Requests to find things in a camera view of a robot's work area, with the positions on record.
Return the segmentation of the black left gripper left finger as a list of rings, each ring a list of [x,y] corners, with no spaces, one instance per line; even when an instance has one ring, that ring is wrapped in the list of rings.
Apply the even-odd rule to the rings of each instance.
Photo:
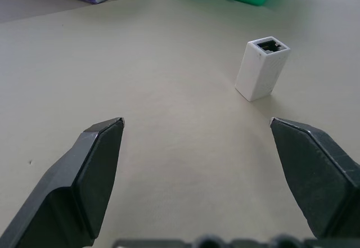
[[[92,246],[113,190],[123,130],[123,118],[84,130],[34,187],[0,236],[0,248]]]

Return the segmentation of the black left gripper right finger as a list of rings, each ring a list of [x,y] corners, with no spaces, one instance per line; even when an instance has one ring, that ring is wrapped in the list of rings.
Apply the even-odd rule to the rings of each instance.
[[[326,132],[272,118],[289,189],[317,238],[360,238],[360,165]]]

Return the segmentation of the white Ethernet coupler block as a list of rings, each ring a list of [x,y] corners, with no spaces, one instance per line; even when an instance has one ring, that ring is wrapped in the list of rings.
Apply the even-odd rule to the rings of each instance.
[[[249,102],[269,96],[291,49],[274,37],[249,41],[241,61],[235,89]]]

